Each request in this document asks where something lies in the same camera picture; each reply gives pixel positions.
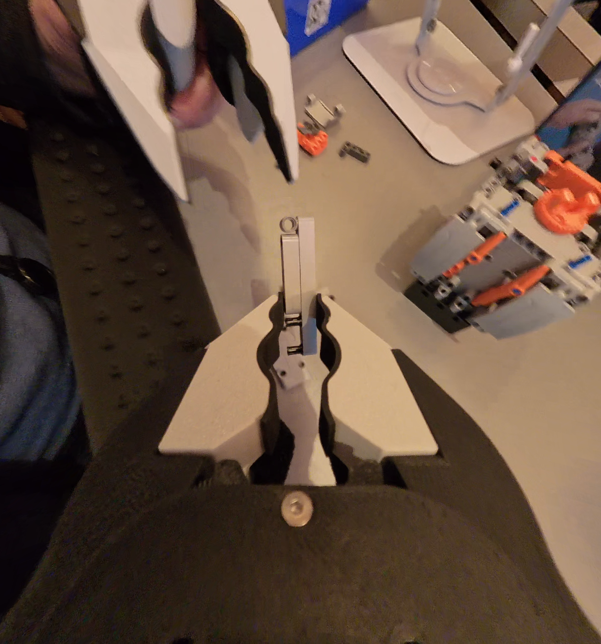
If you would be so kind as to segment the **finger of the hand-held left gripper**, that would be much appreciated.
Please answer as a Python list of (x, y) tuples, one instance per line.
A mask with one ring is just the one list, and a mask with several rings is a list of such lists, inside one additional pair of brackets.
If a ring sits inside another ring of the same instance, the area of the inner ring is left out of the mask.
[(261, 135), (285, 180), (299, 173), (289, 45), (269, 1), (215, 2), (215, 82), (249, 142)]
[(165, 74), (145, 44), (148, 1), (80, 1), (83, 49), (152, 167), (189, 200), (178, 135), (165, 104)]

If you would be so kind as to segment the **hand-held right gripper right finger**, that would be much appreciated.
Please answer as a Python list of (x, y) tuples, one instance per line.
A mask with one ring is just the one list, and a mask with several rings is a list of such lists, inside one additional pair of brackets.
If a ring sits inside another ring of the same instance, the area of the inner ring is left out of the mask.
[(319, 434), (328, 457), (362, 461), (431, 456), (439, 449), (390, 345), (329, 296), (316, 295), (321, 385)]

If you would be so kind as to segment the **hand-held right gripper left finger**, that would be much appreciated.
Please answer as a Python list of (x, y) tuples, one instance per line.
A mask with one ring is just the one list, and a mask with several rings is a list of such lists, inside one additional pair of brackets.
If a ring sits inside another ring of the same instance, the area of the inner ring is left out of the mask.
[(270, 296), (206, 347), (160, 441), (165, 455), (256, 461), (280, 435), (271, 373), (279, 356), (279, 295)]

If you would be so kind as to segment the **long light grey holed beam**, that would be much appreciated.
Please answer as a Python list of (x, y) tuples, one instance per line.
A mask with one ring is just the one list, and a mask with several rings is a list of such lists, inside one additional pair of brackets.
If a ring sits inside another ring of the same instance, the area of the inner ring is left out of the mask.
[(318, 351), (316, 323), (316, 250), (315, 224), (312, 217), (298, 219), (299, 268), (301, 287), (302, 353), (313, 356)]

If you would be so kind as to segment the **short grey holed beam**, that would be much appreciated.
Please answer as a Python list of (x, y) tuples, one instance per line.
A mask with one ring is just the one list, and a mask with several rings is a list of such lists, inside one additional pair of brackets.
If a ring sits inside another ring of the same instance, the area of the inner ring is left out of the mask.
[(280, 237), (282, 263), (282, 289), (284, 295), (284, 319), (292, 325), (302, 318), (302, 290), (300, 271), (300, 245), (295, 232), (283, 233)]

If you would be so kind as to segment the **person's left hand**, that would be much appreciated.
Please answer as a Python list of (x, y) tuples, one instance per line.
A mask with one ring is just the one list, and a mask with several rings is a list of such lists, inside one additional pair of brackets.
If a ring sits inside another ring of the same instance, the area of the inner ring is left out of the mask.
[(205, 71), (194, 76), (183, 90), (176, 92), (170, 103), (168, 115), (176, 130), (203, 127), (216, 114), (216, 85)]

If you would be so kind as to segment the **blue bin with white label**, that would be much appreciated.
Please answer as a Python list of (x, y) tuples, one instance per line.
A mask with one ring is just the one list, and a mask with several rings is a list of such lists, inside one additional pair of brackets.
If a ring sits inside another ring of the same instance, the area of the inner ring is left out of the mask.
[(369, 1), (284, 1), (291, 55), (296, 56), (368, 4)]

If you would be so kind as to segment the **light grey curved panel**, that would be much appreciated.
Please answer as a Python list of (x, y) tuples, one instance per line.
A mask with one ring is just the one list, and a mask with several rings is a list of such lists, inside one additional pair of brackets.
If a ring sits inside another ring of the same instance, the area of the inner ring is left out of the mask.
[(318, 129), (327, 130), (339, 123), (346, 111), (341, 104), (329, 108), (315, 95), (308, 94), (305, 98), (304, 113)]

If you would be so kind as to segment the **orange curved panel piece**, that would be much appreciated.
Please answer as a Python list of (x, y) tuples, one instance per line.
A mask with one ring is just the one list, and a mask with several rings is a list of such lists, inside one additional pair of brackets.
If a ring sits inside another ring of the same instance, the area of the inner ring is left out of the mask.
[(313, 137), (305, 137), (298, 131), (298, 124), (296, 126), (298, 144), (302, 150), (308, 155), (316, 157), (322, 154), (328, 145), (328, 134), (326, 131), (319, 128), (318, 133)]

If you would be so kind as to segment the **metal stand bar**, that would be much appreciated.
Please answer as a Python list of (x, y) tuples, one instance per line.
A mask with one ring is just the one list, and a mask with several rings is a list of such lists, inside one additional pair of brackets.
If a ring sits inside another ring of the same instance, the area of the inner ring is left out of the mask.
[(551, 40), (562, 18), (574, 3), (574, 1), (555, 1), (544, 20), (541, 23), (536, 22), (540, 27), (540, 33), (524, 61), (524, 67), (520, 72), (513, 76), (510, 76), (507, 73), (505, 67), (505, 82), (498, 90), (495, 91), (494, 98), (491, 101), (488, 110), (496, 109), (503, 105), (511, 96), (514, 95), (521, 82), (529, 75), (534, 65), (536, 65), (540, 54)]
[(419, 32), (416, 38), (415, 47), (419, 55), (425, 53), (431, 35), (437, 26), (437, 16), (442, 1), (425, 1)]

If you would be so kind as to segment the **white stand base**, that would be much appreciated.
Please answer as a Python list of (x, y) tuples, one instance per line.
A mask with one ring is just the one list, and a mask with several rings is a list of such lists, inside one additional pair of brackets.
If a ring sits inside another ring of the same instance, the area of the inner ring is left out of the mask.
[(514, 95), (491, 106), (499, 79), (443, 23), (419, 18), (345, 37), (343, 53), (435, 160), (461, 165), (530, 134), (535, 120)]

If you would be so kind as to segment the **grey and black toy vehicle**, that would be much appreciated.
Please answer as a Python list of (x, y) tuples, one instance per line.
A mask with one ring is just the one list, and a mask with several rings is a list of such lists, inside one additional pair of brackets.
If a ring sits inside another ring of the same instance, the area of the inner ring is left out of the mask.
[(449, 334), (507, 339), (570, 319), (601, 294), (601, 181), (535, 135), (490, 166), (415, 255), (404, 296)]

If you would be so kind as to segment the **person's grey trousers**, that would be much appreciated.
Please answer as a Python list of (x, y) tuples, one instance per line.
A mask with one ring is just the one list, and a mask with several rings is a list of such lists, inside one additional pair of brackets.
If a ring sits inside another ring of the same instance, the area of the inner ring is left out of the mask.
[(58, 299), (33, 295), (0, 273), (0, 465), (67, 456), (80, 422)]

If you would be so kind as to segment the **metal rod with knob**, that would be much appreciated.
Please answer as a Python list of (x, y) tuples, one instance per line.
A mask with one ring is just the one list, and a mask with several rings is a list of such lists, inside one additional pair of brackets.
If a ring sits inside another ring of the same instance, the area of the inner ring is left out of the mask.
[(531, 22), (525, 29), (506, 64), (506, 70), (510, 76), (520, 72), (524, 67), (524, 61), (535, 44), (539, 33), (540, 27), (535, 22)]

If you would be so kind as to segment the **pale wooden side board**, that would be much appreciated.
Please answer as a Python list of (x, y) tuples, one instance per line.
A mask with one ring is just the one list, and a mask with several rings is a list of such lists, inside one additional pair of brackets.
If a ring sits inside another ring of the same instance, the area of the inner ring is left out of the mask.
[[(542, 22), (553, 1), (472, 1), (505, 44), (514, 49), (531, 22)], [(561, 102), (601, 60), (601, 35), (574, 8), (568, 9), (540, 54), (532, 75)]]

